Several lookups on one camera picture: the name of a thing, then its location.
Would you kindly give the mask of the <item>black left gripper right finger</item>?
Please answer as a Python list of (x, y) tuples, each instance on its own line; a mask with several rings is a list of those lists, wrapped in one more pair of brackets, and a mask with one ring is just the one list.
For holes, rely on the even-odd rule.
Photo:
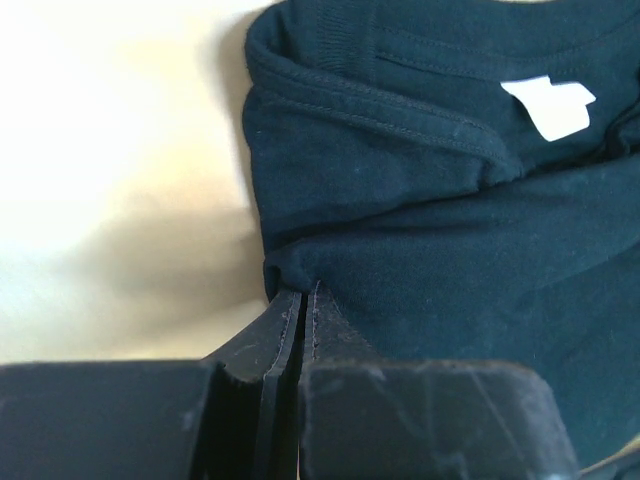
[(317, 284), (299, 388), (304, 479), (575, 479), (548, 384), (501, 361), (379, 356)]

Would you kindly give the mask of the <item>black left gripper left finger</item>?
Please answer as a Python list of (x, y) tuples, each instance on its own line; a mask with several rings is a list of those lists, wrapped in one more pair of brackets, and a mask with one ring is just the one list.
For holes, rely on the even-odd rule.
[(5, 479), (293, 479), (303, 298), (196, 360), (1, 370)]

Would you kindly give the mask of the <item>black t-shirt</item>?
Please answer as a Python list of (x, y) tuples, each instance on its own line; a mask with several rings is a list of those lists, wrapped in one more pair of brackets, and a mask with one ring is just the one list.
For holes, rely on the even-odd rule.
[(283, 1), (245, 55), (269, 296), (534, 369), (583, 465), (638, 434), (637, 2)]

